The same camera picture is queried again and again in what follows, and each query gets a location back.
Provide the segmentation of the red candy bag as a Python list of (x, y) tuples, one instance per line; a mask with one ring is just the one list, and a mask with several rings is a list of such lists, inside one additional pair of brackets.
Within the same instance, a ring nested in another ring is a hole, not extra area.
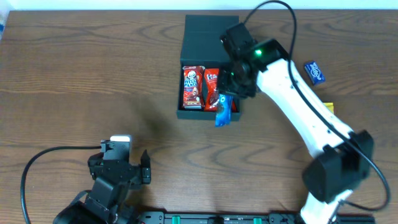
[(218, 109), (219, 94), (217, 90), (219, 68), (206, 68), (204, 79), (207, 87), (205, 100), (205, 111), (216, 111)]

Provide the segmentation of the blue Oreo cookie pack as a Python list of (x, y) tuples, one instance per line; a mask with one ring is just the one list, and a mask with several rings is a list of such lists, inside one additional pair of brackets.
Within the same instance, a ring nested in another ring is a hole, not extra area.
[(232, 117), (233, 97), (231, 95), (219, 94), (219, 102), (215, 117), (215, 126), (229, 125)]

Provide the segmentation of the Hello Panda biscuit box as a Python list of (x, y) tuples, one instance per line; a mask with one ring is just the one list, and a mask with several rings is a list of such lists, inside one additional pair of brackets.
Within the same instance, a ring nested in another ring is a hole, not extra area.
[(183, 68), (183, 108), (201, 110), (204, 107), (202, 84), (204, 66), (184, 66)]

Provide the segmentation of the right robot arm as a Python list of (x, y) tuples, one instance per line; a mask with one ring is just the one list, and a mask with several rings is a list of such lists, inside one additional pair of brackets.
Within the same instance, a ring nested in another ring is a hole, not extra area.
[(367, 131), (355, 133), (326, 108), (278, 41), (258, 43), (225, 35), (220, 41), (231, 65), (220, 74), (219, 91), (240, 98), (265, 93), (293, 124), (313, 158), (302, 173), (308, 197), (301, 222), (339, 222), (339, 208), (369, 176), (372, 137)]

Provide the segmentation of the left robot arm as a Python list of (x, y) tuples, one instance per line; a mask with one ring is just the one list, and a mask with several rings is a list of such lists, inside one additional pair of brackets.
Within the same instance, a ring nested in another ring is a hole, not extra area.
[(138, 223), (139, 214), (124, 202), (130, 190), (151, 182), (147, 151), (141, 163), (129, 162), (131, 142), (101, 142), (100, 152), (90, 156), (88, 168), (95, 181), (91, 190), (80, 192), (54, 219), (54, 223)]

